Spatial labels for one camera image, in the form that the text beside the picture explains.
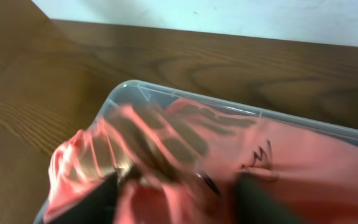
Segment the pink fabric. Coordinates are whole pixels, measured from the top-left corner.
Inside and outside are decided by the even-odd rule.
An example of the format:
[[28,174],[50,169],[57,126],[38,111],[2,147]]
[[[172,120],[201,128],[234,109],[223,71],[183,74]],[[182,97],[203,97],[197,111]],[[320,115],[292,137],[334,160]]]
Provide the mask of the pink fabric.
[[[139,131],[128,128],[131,124],[151,148],[158,149],[152,151],[156,158],[166,158],[168,162],[157,162],[164,169],[151,165],[155,159],[139,150],[144,146],[136,149],[133,145],[130,136]],[[98,159],[102,152],[109,153],[110,166]],[[187,100],[177,100],[165,111],[155,106],[146,110],[122,106],[59,146],[49,169],[50,205],[45,222],[78,203],[103,176],[118,172],[122,178],[125,174],[118,170],[134,164],[147,184],[126,182],[115,223],[234,223],[231,187],[240,172],[258,177],[263,188],[305,220],[358,223],[358,147],[269,119],[224,114]],[[202,174],[213,179],[222,197],[199,178]],[[167,181],[176,176],[179,179]]]

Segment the white wall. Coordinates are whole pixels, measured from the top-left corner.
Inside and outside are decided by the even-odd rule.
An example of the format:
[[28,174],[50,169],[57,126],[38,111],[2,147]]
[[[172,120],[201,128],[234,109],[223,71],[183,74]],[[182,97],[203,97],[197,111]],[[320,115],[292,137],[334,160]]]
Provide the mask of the white wall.
[[358,0],[33,0],[51,19],[358,46]]

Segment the dark object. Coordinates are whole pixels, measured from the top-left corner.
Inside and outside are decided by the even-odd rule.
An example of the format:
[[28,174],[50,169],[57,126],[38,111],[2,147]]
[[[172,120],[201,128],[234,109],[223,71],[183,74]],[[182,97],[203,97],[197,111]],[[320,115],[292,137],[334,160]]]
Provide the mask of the dark object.
[[[82,202],[54,219],[50,224],[112,224],[116,202],[117,175],[114,174],[109,176],[103,184],[92,191]],[[40,211],[34,224],[44,224],[42,220],[44,211]]]
[[261,190],[254,178],[242,175],[234,187],[238,224],[303,223],[283,205]]
[[211,178],[209,178],[208,175],[206,175],[206,173],[203,173],[201,176],[203,177],[205,183],[211,188],[211,190],[216,193],[216,195],[221,194],[216,184],[211,180]]

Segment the red cloth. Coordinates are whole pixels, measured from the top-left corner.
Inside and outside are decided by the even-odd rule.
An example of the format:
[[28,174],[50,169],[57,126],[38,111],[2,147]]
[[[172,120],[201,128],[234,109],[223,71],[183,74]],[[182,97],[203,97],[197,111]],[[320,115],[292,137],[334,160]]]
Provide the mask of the red cloth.
[[[49,222],[78,203],[103,177],[125,179],[115,223],[234,223],[231,187],[239,172],[301,218],[358,223],[358,147],[270,119],[228,115],[177,100],[165,111],[117,109],[54,152]],[[202,178],[207,174],[221,196]]]

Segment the clear plastic bin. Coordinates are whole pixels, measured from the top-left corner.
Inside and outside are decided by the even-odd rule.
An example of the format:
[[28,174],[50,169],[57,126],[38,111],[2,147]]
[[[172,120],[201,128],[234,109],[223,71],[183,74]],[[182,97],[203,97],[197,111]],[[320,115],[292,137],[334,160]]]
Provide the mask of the clear plastic bin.
[[300,118],[284,113],[265,110],[254,106],[243,105],[226,100],[220,100],[208,96],[181,91],[174,88],[160,86],[138,80],[126,81],[113,89],[107,100],[100,109],[98,116],[104,116],[111,112],[117,106],[130,103],[137,105],[146,105],[149,103],[158,103],[163,109],[179,98],[203,103],[216,110],[227,114],[236,114],[244,116],[256,116],[265,119],[298,126],[304,129],[310,129],[321,134],[342,139],[350,144],[358,146],[358,130],[345,128],[342,126],[328,124],[312,119]]

